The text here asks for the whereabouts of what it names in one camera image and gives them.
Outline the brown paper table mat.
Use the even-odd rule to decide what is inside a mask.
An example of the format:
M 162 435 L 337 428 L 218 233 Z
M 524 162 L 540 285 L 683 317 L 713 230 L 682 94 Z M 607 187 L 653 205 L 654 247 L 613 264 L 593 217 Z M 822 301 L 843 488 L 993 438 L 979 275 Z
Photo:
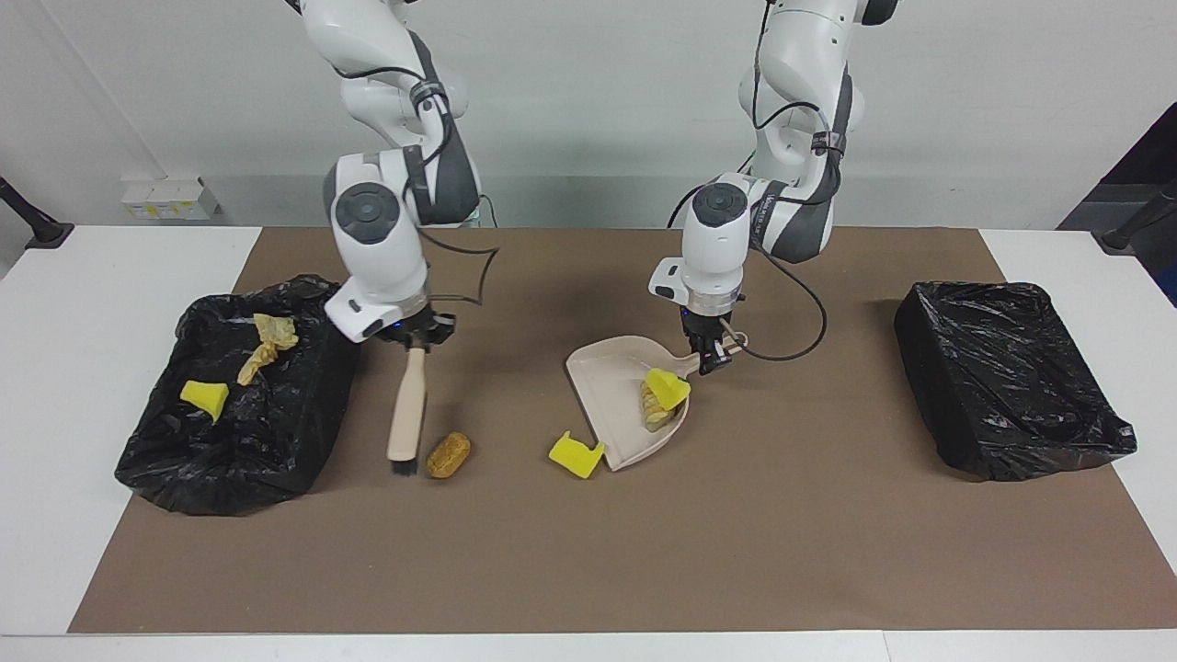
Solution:
M 978 232 L 837 229 L 797 269 L 827 306 L 802 360 L 694 380 L 659 452 L 579 479 L 592 441 L 565 372 L 620 335 L 681 352 L 650 272 L 659 230 L 452 230 L 500 253 L 487 302 L 428 356 L 424 446 L 391 474 L 400 347 L 364 350 L 312 494 L 246 517 L 131 499 L 71 633 L 689 633 L 1177 628 L 1177 576 L 1113 468 L 977 482 L 939 461 L 895 336 L 913 282 L 998 282 Z

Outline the yellow sponge with green back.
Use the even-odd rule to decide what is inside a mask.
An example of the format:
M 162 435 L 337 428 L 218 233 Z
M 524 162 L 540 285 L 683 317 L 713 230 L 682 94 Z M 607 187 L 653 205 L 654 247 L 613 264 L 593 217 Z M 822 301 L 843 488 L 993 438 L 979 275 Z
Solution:
M 671 411 L 689 400 L 691 386 L 680 375 L 650 369 L 641 384 L 644 406 Z

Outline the pale torn bread piece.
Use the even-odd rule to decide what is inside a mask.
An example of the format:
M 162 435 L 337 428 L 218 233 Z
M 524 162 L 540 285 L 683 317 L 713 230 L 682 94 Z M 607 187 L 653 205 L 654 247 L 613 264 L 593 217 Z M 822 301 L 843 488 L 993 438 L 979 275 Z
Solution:
M 237 384 L 240 386 L 251 385 L 252 382 L 257 379 L 257 375 L 260 373 L 265 366 L 274 363 L 279 356 L 279 351 L 280 350 L 275 347 L 275 345 L 270 343 L 261 343 L 257 345 L 239 370 Z

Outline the notched yellow sponge piece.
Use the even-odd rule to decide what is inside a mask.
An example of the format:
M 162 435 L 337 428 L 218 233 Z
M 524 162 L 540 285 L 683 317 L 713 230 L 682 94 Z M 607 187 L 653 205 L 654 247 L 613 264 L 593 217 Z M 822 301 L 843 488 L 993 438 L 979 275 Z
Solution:
M 605 450 L 606 446 L 600 443 L 588 446 L 584 441 L 576 439 L 576 436 L 567 430 L 552 444 L 547 457 L 548 461 L 556 462 L 556 465 L 567 470 L 572 476 L 588 479 L 594 474 L 596 468 L 600 465 Z

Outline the white wall outlet box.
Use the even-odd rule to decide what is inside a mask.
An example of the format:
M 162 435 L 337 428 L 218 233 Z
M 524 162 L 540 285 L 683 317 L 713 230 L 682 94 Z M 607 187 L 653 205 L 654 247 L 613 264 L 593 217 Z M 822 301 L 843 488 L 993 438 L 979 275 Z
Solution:
M 120 201 L 137 221 L 211 221 L 222 208 L 202 177 L 126 181 Z

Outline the striped orange croissant roll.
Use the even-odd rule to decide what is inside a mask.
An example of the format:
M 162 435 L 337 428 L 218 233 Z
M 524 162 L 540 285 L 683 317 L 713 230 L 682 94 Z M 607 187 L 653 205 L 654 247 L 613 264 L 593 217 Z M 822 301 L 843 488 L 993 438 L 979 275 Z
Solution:
M 680 413 L 681 408 L 689 403 L 686 399 L 677 402 L 672 408 L 663 406 L 658 395 L 654 393 L 653 389 L 643 382 L 641 384 L 641 408 L 643 408 L 643 422 L 645 430 L 649 432 L 660 431 L 661 428 L 669 425 L 677 415 Z

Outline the dark background panel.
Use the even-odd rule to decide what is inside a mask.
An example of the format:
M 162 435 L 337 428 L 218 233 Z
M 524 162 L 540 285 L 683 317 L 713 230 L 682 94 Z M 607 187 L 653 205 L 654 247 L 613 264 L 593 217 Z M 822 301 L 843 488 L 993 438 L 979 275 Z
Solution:
M 1177 102 L 1161 113 L 1057 229 L 1100 234 L 1126 221 L 1173 177 L 1177 177 Z M 1139 232 L 1126 253 L 1111 256 L 1138 260 L 1177 307 L 1177 213 Z

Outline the brown bread roll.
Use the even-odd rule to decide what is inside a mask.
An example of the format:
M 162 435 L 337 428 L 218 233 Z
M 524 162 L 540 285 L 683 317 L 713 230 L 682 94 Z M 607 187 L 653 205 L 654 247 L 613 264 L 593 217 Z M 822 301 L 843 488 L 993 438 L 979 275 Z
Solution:
M 445 439 L 439 441 L 428 458 L 426 458 L 426 474 L 432 479 L 453 478 L 455 474 L 468 461 L 474 444 L 470 437 L 463 432 L 451 432 Z

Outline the beige hand brush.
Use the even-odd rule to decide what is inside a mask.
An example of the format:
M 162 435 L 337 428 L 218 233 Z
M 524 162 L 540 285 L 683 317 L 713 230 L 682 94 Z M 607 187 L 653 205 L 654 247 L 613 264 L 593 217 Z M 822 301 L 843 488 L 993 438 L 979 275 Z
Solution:
M 401 382 L 395 390 L 394 418 L 392 418 L 386 450 L 395 476 L 413 476 L 417 470 L 423 419 L 428 400 L 428 378 L 424 347 L 410 347 Z

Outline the black bag lined bin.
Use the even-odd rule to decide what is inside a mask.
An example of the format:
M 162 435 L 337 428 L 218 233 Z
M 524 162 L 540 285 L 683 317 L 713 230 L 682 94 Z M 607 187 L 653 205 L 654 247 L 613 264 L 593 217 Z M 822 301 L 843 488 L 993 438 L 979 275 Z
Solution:
M 308 494 L 335 448 L 360 357 L 325 313 L 337 289 L 300 274 L 189 304 L 115 479 L 155 507 L 198 516 L 248 514 Z M 238 372 L 260 343 L 257 313 L 294 319 L 299 342 L 240 386 Z M 179 398 L 187 380 L 226 382 L 219 421 Z
M 1136 454 L 1046 290 L 916 282 L 895 335 L 920 419 L 949 468 L 1024 482 Z

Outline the small yellow sponge chunk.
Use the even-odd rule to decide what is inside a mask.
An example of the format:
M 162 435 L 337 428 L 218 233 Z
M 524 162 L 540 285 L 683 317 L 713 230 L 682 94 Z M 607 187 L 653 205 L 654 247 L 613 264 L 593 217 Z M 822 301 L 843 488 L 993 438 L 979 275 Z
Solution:
M 217 422 L 222 418 L 228 395 L 230 386 L 226 382 L 187 380 L 181 388 L 179 398 L 206 412 L 211 421 Z

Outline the striped orange bread slice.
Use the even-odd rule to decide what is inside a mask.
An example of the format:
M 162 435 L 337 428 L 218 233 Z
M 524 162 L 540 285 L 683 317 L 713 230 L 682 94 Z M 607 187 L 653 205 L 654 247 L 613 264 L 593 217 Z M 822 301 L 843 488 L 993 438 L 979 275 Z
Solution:
M 273 317 L 273 315 L 253 315 L 254 327 L 261 347 L 272 347 L 274 351 L 285 351 L 299 342 L 294 319 L 290 317 Z

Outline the beige plastic dustpan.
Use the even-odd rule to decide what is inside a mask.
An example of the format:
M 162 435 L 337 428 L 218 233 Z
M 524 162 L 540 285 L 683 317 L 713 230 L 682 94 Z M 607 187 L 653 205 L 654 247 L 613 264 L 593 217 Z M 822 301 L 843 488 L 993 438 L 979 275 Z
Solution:
M 690 399 L 685 399 L 657 430 L 645 424 L 641 388 L 653 369 L 689 380 L 701 369 L 701 358 L 698 353 L 674 356 L 647 337 L 620 336 L 578 347 L 565 360 L 577 400 L 611 471 L 663 449 L 689 415 Z

